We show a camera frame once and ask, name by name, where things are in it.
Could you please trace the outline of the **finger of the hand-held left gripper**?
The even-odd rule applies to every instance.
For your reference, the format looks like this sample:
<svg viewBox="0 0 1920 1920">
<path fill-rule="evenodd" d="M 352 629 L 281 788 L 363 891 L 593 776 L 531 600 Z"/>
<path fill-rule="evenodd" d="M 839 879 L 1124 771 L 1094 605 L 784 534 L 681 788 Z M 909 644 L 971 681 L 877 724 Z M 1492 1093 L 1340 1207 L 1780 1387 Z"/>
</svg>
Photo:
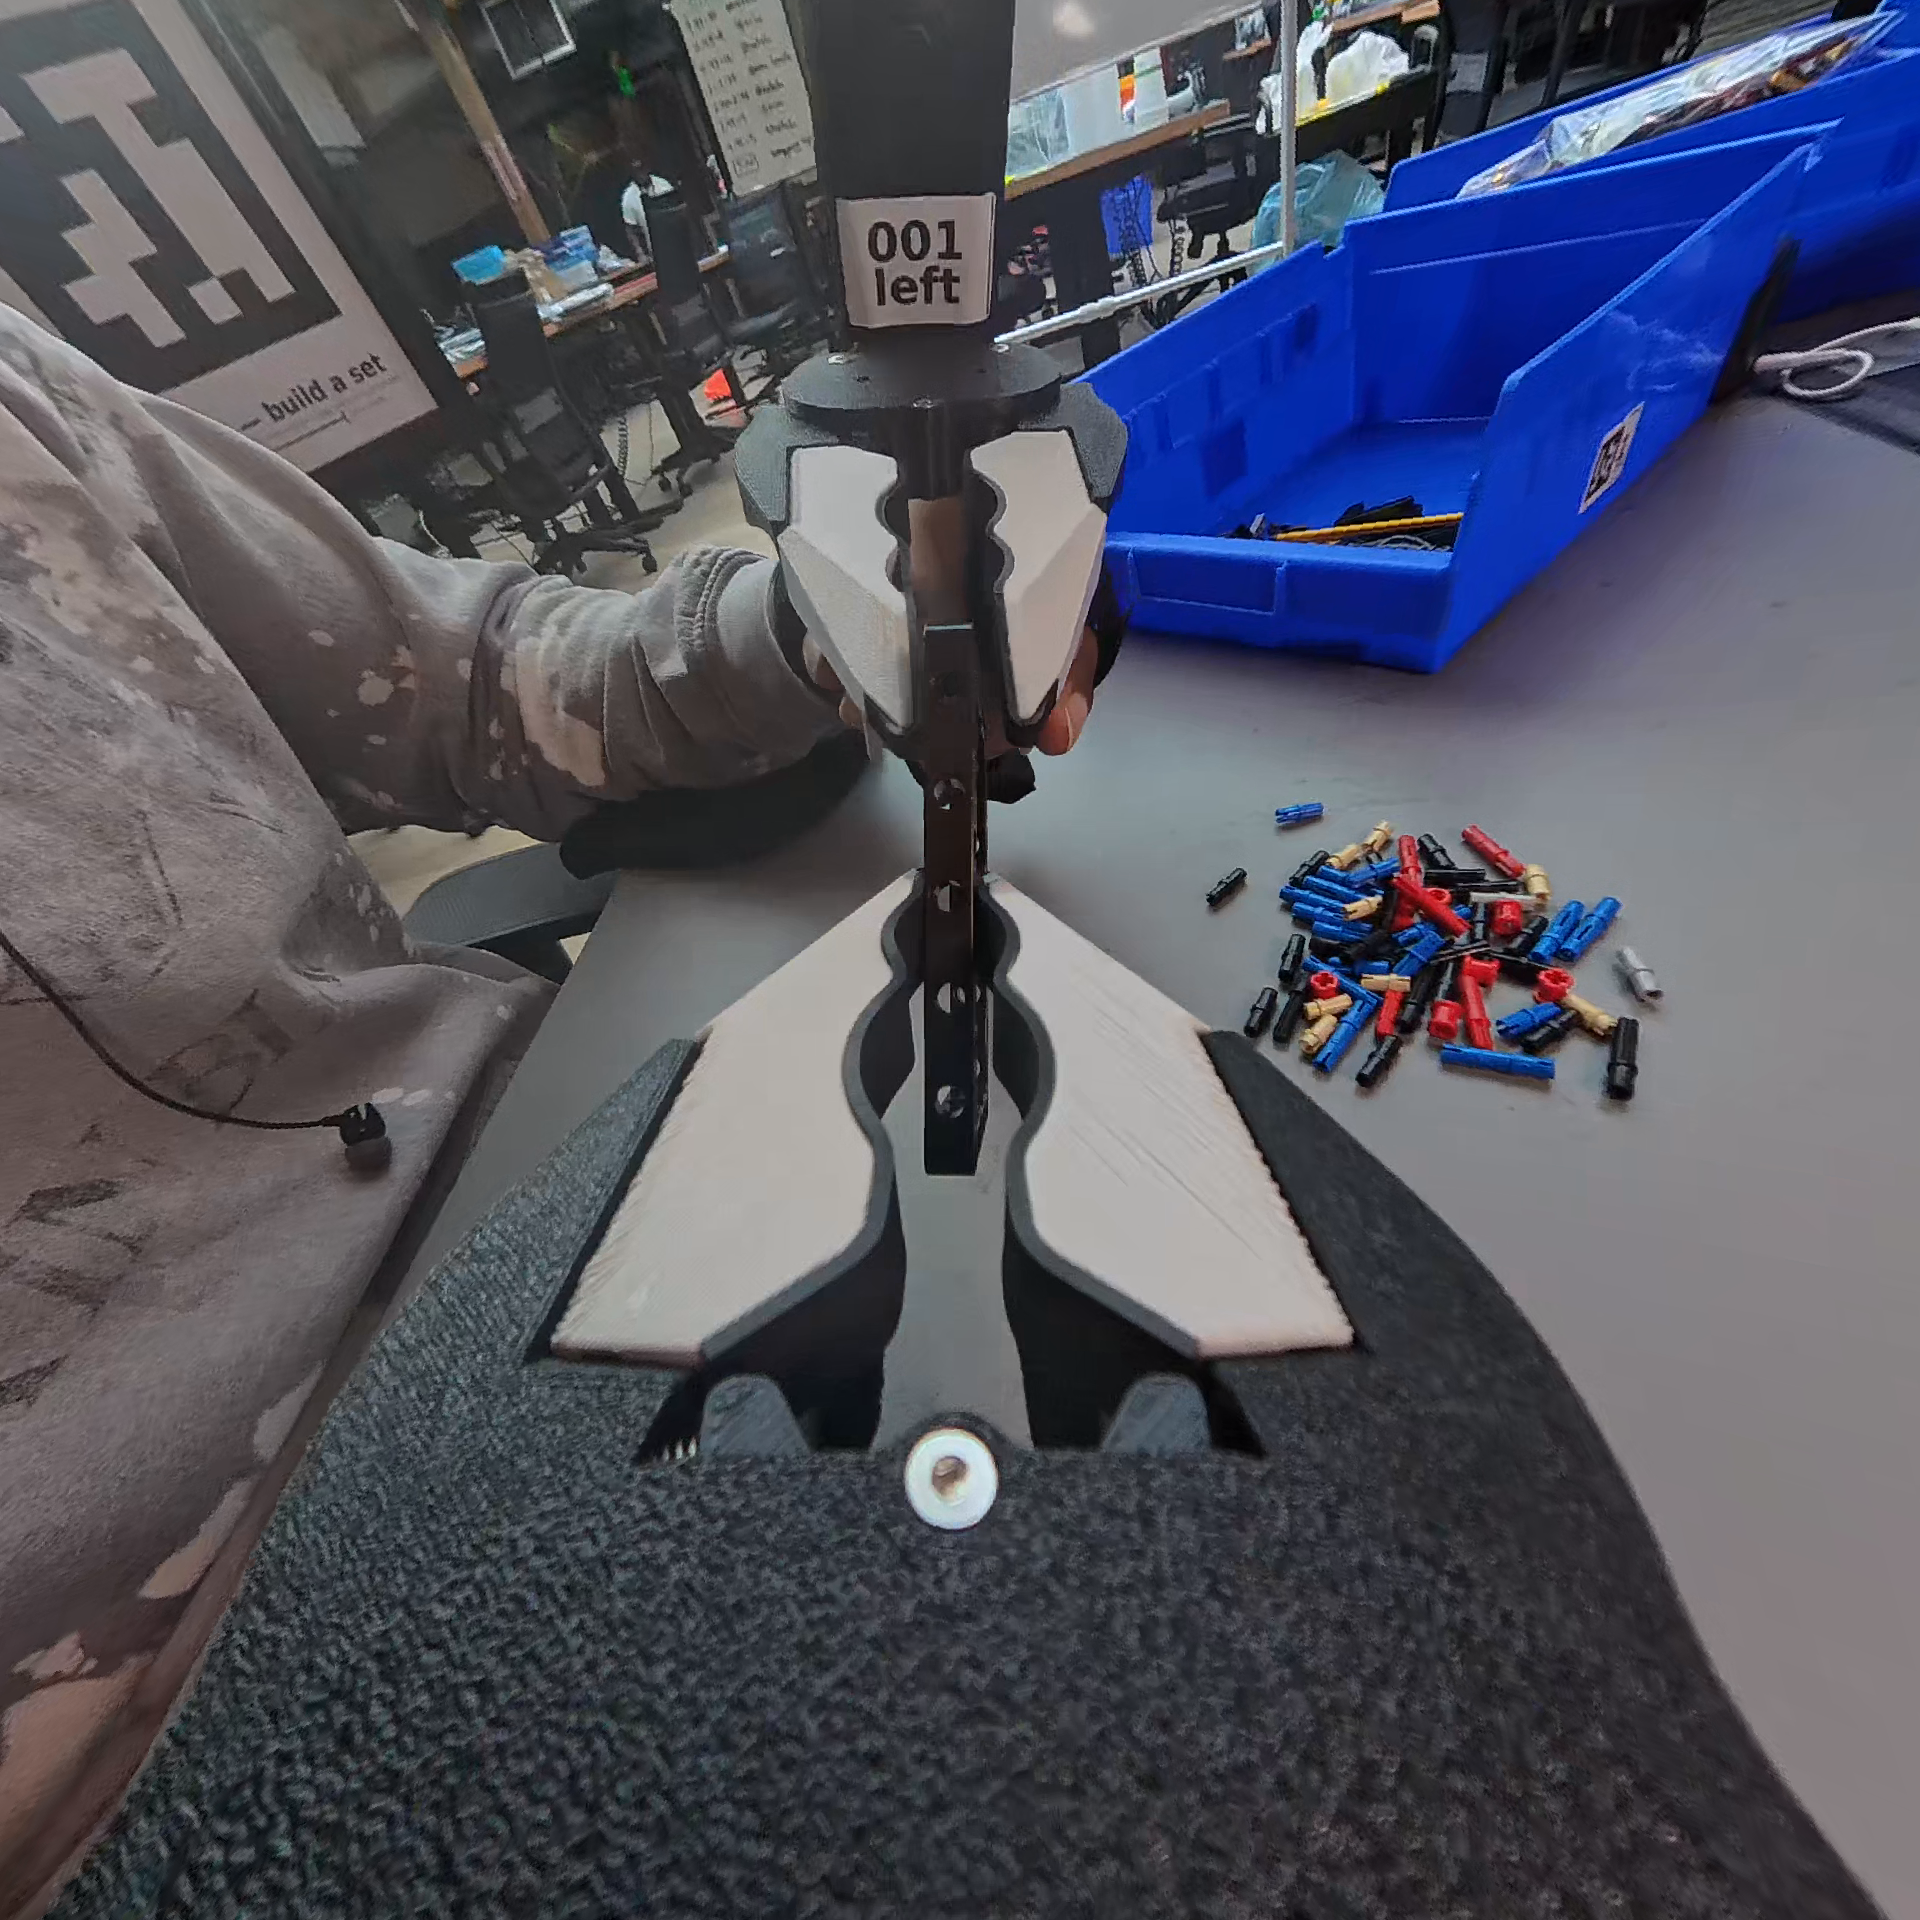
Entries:
<svg viewBox="0 0 1920 1920">
<path fill-rule="evenodd" d="M 972 449 L 988 495 L 991 636 L 1004 730 L 1029 746 L 1083 636 L 1107 511 L 1067 431 L 1015 431 Z"/>
<path fill-rule="evenodd" d="M 898 465 L 863 448 L 791 455 L 780 581 L 800 616 L 800 658 L 816 691 L 854 708 L 892 753 L 922 734 L 922 629 L 905 584 L 905 541 L 884 510 Z"/>
</svg>

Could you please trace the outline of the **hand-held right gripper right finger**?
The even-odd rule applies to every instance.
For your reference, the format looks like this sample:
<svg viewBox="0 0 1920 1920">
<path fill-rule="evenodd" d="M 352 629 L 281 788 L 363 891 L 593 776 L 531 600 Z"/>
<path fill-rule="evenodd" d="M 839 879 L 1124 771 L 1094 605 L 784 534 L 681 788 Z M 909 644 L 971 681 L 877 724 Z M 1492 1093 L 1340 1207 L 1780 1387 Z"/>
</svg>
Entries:
<svg viewBox="0 0 1920 1920">
<path fill-rule="evenodd" d="M 1343 1356 L 1356 1327 L 1265 1150 L 1265 1071 L 1004 879 L 979 906 L 1004 1162 L 1004 1308 L 1029 1437 L 1094 1454 L 1139 1383 L 1173 1382 L 1201 1444 L 1262 1450 L 1225 1367 Z"/>
</svg>

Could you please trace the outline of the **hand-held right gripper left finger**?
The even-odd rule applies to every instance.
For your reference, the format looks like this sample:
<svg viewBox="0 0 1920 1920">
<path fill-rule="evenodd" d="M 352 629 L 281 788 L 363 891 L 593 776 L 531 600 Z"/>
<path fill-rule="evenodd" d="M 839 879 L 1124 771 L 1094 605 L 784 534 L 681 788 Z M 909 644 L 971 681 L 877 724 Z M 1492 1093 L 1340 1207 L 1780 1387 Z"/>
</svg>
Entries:
<svg viewBox="0 0 1920 1920">
<path fill-rule="evenodd" d="M 671 1069 L 550 1356 L 681 1376 L 651 1444 L 768 1377 L 815 1445 L 863 1454 L 905 1302 L 890 1107 L 916 1071 L 916 873 L 717 1015 Z"/>
</svg>

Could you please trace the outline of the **black building frame assembly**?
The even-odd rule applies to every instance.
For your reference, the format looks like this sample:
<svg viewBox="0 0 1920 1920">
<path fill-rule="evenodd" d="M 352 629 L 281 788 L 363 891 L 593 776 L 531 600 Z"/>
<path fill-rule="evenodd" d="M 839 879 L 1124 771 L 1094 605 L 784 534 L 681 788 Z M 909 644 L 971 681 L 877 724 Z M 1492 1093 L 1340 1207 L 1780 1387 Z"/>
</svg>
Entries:
<svg viewBox="0 0 1920 1920">
<path fill-rule="evenodd" d="M 988 847 L 988 708 L 971 620 L 925 629 L 922 730 L 925 862 L 925 1172 L 972 1175 L 991 1099 L 991 1002 L 979 984 L 977 899 Z"/>
</svg>

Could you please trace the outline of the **pile of small connector pins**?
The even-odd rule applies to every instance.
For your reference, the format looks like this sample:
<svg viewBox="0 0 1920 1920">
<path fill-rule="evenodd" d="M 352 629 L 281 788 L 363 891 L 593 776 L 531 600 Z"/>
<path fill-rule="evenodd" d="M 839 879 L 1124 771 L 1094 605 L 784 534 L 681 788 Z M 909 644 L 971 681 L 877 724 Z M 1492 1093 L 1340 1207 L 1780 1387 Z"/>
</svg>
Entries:
<svg viewBox="0 0 1920 1920">
<path fill-rule="evenodd" d="M 1480 820 L 1295 798 L 1190 884 L 1227 1036 L 1308 1091 L 1381 1099 L 1421 1069 L 1469 1088 L 1646 1093 L 1658 976 L 1614 873 Z"/>
</svg>

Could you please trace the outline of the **person's left forearm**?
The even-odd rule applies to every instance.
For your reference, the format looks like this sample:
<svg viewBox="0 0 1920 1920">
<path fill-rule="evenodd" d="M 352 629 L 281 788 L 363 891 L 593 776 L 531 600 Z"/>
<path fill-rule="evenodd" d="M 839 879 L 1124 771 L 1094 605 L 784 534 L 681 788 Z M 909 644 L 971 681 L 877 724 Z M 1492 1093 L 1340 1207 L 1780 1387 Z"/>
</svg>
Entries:
<svg viewBox="0 0 1920 1920">
<path fill-rule="evenodd" d="M 639 592 L 373 541 L 302 762 L 342 824 L 499 824 L 557 843 L 593 809 L 722 789 L 845 730 L 780 564 L 692 547 Z"/>
</svg>

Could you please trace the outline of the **grey desk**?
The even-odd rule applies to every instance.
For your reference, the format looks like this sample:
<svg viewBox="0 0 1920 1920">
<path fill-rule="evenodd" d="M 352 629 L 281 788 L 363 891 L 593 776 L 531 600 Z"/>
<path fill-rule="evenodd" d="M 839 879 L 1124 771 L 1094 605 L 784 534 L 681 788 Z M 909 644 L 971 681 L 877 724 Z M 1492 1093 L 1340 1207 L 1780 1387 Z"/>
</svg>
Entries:
<svg viewBox="0 0 1920 1920">
<path fill-rule="evenodd" d="M 1173 802 L 1460 799 L 1619 889 L 1668 1010 L 1618 1104 L 1262 1069 L 1365 1253 L 1265 1454 L 645 1463 L 663 1376 L 508 1350 L 637 1145 L 667 1015 L 598 935 L 607 1104 L 375 1367 L 351 1918 L 1917 1918 L 1917 456 L 1738 403 L 1448 678 L 1129 655 L 1024 855 L 1225 1002 Z"/>
</svg>

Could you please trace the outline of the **person's left hand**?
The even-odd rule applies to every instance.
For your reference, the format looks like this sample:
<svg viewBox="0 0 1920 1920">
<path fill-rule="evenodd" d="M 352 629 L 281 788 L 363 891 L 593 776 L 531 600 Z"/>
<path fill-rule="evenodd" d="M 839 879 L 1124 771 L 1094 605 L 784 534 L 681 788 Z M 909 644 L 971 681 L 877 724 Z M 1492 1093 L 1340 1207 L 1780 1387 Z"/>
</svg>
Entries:
<svg viewBox="0 0 1920 1920">
<path fill-rule="evenodd" d="M 844 724 L 849 724 L 854 730 L 868 730 L 866 708 L 845 697 L 845 686 L 839 681 L 837 670 L 830 667 L 824 650 L 808 634 L 800 641 L 800 658 L 805 658 L 805 675 L 837 701 Z M 1031 751 L 1038 751 L 1046 756 L 1061 756 L 1079 746 L 1079 738 L 1083 734 L 1083 729 L 1091 723 L 1091 706 L 1094 706 L 1094 689 L 1098 689 L 1098 662 L 1102 662 L 1102 641 L 1091 628 L 1083 628 L 1079 650 L 1071 655 L 1071 667 L 1061 678 L 1060 698 L 1055 698 L 1050 718 L 1041 723 L 1041 730 L 1038 730 L 1038 740 Z"/>
</svg>

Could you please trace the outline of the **black office chair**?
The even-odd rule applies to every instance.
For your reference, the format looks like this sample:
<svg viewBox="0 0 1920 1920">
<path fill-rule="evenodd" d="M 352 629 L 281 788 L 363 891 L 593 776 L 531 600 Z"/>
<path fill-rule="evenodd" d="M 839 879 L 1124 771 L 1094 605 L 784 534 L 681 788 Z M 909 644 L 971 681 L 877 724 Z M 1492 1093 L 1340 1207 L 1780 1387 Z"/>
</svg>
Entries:
<svg viewBox="0 0 1920 1920">
<path fill-rule="evenodd" d="M 710 304 L 701 254 L 687 203 L 677 191 L 639 196 L 648 217 L 648 247 L 652 259 L 656 295 L 651 300 L 661 333 L 661 404 L 681 448 L 656 466 L 667 490 L 687 495 L 692 466 L 720 465 L 740 441 L 744 391 L 730 359 L 724 333 Z M 733 414 L 717 424 L 701 417 L 696 388 L 722 379 L 722 404 Z"/>
<path fill-rule="evenodd" d="M 588 557 L 634 557 L 661 571 L 651 532 L 602 429 L 565 391 L 540 300 L 520 271 L 475 292 L 487 369 L 482 461 L 508 521 L 533 541 L 533 569 L 578 579 Z"/>
<path fill-rule="evenodd" d="M 722 205 L 733 309 L 720 328 L 734 348 L 800 367 L 830 340 L 830 313 L 808 260 L 789 183 L 733 196 Z"/>
</svg>

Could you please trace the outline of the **heap of building parts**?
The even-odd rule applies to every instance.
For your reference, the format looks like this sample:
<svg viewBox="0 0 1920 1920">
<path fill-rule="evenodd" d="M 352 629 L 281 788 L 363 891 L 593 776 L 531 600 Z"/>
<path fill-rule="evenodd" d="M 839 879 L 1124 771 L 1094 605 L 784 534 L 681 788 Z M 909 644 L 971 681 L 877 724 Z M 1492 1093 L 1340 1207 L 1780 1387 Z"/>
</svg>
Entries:
<svg viewBox="0 0 1920 1920">
<path fill-rule="evenodd" d="M 1464 521 L 1460 510 L 1421 511 L 1414 495 L 1398 495 L 1375 507 L 1351 504 L 1340 518 L 1321 526 L 1253 517 L 1227 534 L 1272 546 L 1452 553 Z"/>
</svg>

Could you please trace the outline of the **blue plastic bin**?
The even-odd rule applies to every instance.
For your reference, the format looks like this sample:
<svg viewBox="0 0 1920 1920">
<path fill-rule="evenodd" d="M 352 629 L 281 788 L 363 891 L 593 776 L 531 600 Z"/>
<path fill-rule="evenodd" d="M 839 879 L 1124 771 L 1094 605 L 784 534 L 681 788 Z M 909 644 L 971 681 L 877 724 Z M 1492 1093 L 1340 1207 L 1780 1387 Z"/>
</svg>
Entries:
<svg viewBox="0 0 1920 1920">
<path fill-rule="evenodd" d="M 1789 274 L 1789 133 L 1381 211 L 1089 374 L 1134 629 L 1437 674 L 1711 408 Z M 1414 495 L 1452 553 L 1237 541 Z"/>
<path fill-rule="evenodd" d="M 1827 82 L 1575 170 L 1594 173 L 1600 165 L 1735 148 L 1776 133 L 1813 140 L 1819 153 L 1799 200 L 1799 260 L 1789 280 L 1788 313 L 1799 321 L 1848 300 L 1917 288 L 1917 4 L 1882 4 L 1876 14 L 1900 14 L 1900 22 L 1865 60 L 1831 72 Z M 1619 97 L 1646 82 L 1654 78 L 1623 82 L 1575 103 L 1542 109 L 1522 122 L 1403 161 L 1387 180 L 1385 208 L 1412 211 L 1430 203 L 1452 203 L 1472 173 L 1525 148 L 1546 129 L 1548 119 L 1578 103 Z"/>
</svg>

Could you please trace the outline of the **teal plastic bag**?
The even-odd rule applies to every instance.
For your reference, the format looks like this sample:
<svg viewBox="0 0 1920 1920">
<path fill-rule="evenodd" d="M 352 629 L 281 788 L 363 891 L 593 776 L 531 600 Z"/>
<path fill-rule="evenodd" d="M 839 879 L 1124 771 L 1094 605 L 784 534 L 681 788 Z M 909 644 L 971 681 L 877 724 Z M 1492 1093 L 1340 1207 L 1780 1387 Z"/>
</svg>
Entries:
<svg viewBox="0 0 1920 1920">
<path fill-rule="evenodd" d="M 1348 153 L 1308 161 L 1295 173 L 1295 251 L 1309 246 L 1333 247 L 1356 220 L 1380 217 L 1385 183 Z M 1265 251 L 1284 243 L 1284 180 L 1275 180 L 1262 200 L 1252 247 Z"/>
</svg>

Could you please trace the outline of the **white marker sign board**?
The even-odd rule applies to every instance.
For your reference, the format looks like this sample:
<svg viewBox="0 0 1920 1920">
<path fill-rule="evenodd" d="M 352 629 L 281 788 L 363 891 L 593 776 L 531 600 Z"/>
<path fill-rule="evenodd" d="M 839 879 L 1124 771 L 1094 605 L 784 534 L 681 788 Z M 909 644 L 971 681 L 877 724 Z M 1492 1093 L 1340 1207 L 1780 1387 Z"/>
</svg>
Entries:
<svg viewBox="0 0 1920 1920">
<path fill-rule="evenodd" d="M 202 4 L 5 4 L 5 306 L 342 488 L 438 391 Z"/>
</svg>

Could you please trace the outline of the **person's torso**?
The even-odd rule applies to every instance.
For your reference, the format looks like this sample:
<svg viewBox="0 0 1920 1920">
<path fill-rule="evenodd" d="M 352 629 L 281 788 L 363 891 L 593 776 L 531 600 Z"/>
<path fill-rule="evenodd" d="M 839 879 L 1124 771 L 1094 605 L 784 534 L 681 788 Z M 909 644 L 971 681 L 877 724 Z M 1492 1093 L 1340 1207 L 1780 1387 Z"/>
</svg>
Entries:
<svg viewBox="0 0 1920 1920">
<path fill-rule="evenodd" d="M 149 1758 L 553 999 L 411 948 L 302 762 L 373 541 L 5 309 L 8 1901 Z"/>
</svg>

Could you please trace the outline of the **clear bag of parts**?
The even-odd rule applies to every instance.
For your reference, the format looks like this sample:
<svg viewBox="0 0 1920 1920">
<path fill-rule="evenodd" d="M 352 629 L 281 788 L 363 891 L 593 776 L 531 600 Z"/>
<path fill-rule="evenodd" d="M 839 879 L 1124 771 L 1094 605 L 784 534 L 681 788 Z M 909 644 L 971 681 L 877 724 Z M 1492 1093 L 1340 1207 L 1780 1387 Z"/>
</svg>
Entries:
<svg viewBox="0 0 1920 1920">
<path fill-rule="evenodd" d="M 1525 148 L 1472 173 L 1457 200 L 1516 190 L 1626 148 L 1693 129 L 1735 111 L 1793 97 L 1865 60 L 1900 14 L 1819 20 L 1672 67 L 1619 97 L 1578 103 L 1548 119 Z"/>
</svg>

